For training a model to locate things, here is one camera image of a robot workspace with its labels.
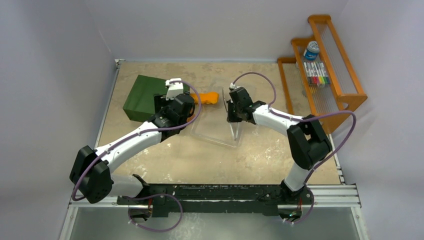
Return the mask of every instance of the marker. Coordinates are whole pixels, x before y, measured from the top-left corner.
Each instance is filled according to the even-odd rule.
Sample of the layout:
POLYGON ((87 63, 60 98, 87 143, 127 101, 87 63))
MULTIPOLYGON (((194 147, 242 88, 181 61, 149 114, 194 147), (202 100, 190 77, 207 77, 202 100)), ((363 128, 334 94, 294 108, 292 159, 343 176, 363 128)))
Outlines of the marker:
POLYGON ((324 73, 324 76, 325 76, 325 78, 327 80, 327 84, 330 84, 330 78, 329 78, 329 75, 327 74, 327 70, 326 70, 326 67, 324 66, 324 63, 321 62, 320 65, 322 67, 322 72, 324 73))
POLYGON ((321 73, 322 73, 322 77, 324 78, 324 80, 325 80, 325 84, 329 84, 329 80, 328 80, 328 77, 326 77, 326 74, 324 73, 324 68, 323 68, 323 66, 321 66, 321 63, 322 62, 320 62, 319 64, 318 64, 318 68, 319 68, 319 70, 321 71, 321 73))
POLYGON ((325 82, 324 82, 323 78, 321 77, 320 72, 318 71, 318 68, 317 68, 317 64, 315 62, 312 62, 312 67, 313 67, 313 70, 316 73, 316 77, 318 78, 318 84, 324 85, 325 82))
POLYGON ((303 62, 303 65, 305 66, 305 72, 306 72, 306 78, 307 78, 307 82, 309 84, 313 84, 312 82, 312 77, 311 77, 311 71, 309 70, 306 62, 303 62))
POLYGON ((318 70, 319 78, 321 79, 322 84, 325 85, 326 84, 326 77, 324 76, 323 71, 321 71, 320 63, 319 62, 316 62, 315 63, 315 67, 318 70))
POLYGON ((308 63, 307 63, 307 66, 308 66, 308 67, 309 67, 309 69, 310 69, 310 73, 311 73, 311 77, 312 77, 312 82, 313 82, 314 84, 318 84, 318 79, 317 79, 317 76, 315 75, 314 68, 312 67, 311 63, 310 63, 310 62, 308 62, 308 63))
POLYGON ((313 71, 313 76, 314 76, 314 78, 315 78, 315 83, 316 83, 317 85, 319 85, 319 84, 320 84, 320 77, 318 76, 318 72, 317 72, 317 70, 316 70, 316 69, 315 69, 315 67, 314 67, 314 62, 311 62, 311 63, 310 63, 310 66, 311 66, 312 71, 313 71))

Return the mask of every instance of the orange wooden rack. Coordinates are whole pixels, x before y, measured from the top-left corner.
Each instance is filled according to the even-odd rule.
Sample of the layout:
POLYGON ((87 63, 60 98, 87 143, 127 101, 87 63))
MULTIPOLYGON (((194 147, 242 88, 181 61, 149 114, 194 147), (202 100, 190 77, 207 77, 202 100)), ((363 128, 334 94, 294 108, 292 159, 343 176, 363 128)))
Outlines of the orange wooden rack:
MULTIPOLYGON (((294 64, 296 62, 298 63, 310 111, 313 115, 320 116, 337 110, 355 111, 365 102, 367 95, 362 89, 358 76, 331 21, 331 17, 329 15, 311 15, 307 20, 312 28, 313 35, 307 38, 293 38, 291 45, 293 46, 294 57, 280 57, 277 61, 288 112, 295 114, 283 64, 294 64), (320 50, 319 60, 326 67, 330 78, 330 86, 323 88, 309 85, 308 83, 303 66, 302 53, 310 41, 318 43, 320 50)), ((340 114, 323 118, 321 120, 322 127, 327 134, 330 134, 348 117, 348 114, 340 114)))

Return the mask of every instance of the white wall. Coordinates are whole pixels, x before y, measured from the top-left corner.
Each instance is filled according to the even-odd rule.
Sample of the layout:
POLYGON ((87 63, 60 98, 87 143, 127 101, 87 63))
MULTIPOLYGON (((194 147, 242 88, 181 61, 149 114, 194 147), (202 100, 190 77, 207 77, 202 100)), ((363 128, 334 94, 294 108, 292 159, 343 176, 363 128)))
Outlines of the white wall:
POLYGON ((0 238, 57 239, 114 60, 83 0, 1 1, 0 33, 0 238))
POLYGON ((337 18, 348 0, 86 0, 115 58, 271 61, 309 36, 307 18, 337 18))
POLYGON ((374 240, 424 239, 423 11, 421 0, 350 0, 336 22, 368 94, 338 156, 374 240))

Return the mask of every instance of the transparent plastic container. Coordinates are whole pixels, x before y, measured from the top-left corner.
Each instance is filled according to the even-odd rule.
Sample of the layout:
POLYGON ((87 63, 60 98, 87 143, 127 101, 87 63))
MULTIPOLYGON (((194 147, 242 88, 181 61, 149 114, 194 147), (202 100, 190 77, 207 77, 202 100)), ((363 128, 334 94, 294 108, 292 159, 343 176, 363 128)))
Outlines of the transparent plastic container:
MULTIPOLYGON (((202 111, 193 123, 190 133, 202 140, 235 148, 240 144, 245 122, 227 122, 226 101, 230 99, 230 83, 230 79, 216 78, 209 87, 196 87, 199 93, 217 92, 219 98, 216 104, 202 105, 202 111)), ((242 86, 248 90, 253 101, 255 101, 254 93, 256 89, 244 84, 242 86)))

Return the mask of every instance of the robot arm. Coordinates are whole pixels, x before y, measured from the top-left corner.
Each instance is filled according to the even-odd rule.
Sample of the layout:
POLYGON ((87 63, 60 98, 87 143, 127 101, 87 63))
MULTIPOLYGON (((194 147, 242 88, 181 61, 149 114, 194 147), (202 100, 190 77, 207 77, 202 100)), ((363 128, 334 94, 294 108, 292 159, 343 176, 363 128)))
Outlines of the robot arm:
POLYGON ((104 146, 96 149, 85 146, 79 150, 69 176, 75 185, 88 166, 101 156, 78 188, 90 203, 97 203, 108 195, 135 197, 141 192, 146 182, 138 175, 118 176, 111 173, 132 156, 184 129, 162 130, 185 124, 194 113, 194 99, 188 93, 183 93, 183 84, 170 83, 180 80, 174 78, 166 81, 167 94, 154 96, 156 113, 140 127, 104 146))
POLYGON ((249 122, 271 128, 288 138, 293 167, 288 176, 282 181, 281 188, 289 196, 303 189, 310 172, 315 164, 322 161, 332 146, 318 120, 299 122, 293 119, 313 117, 294 116, 274 110, 287 118, 277 116, 269 111, 269 106, 263 101, 253 102, 247 90, 243 87, 232 89, 229 93, 227 121, 230 123, 249 122))

